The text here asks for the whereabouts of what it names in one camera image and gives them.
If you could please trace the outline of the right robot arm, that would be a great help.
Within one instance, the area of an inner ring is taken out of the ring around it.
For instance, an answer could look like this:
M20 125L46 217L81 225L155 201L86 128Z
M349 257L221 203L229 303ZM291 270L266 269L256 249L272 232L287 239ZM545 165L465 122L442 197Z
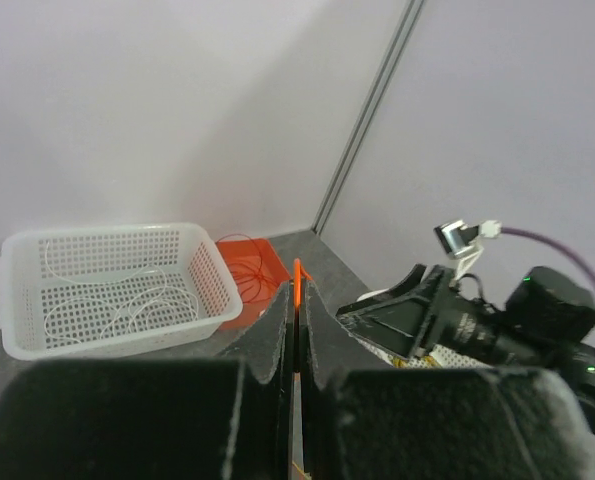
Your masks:
M573 391L595 434L595 327L592 294L566 275L532 268L498 308L463 296L448 267L418 264L396 286L340 307L337 320L355 336L403 360L436 347L488 366L539 367Z

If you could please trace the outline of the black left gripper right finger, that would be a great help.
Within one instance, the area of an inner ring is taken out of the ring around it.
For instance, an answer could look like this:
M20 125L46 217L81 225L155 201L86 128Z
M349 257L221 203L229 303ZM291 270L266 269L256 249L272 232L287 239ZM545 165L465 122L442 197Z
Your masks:
M302 287L303 455L315 479L593 479L571 390L535 368L395 368Z

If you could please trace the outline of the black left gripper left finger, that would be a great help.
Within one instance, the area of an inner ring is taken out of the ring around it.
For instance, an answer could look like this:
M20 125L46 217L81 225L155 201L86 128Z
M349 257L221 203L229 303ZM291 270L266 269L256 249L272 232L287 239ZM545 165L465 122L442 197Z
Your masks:
M0 397L0 479L287 479L293 287L208 358L60 359Z

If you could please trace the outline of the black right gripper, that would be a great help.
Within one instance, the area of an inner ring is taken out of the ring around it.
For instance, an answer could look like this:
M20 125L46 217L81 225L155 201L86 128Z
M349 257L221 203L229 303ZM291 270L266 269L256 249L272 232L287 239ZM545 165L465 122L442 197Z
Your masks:
M413 356L415 339L430 300L424 291L426 266L384 291L340 307L336 319L355 337L403 359ZM488 302L479 277L472 298L462 295L462 281L449 280L438 292L431 343L491 366L539 366L542 348L508 321L508 313Z

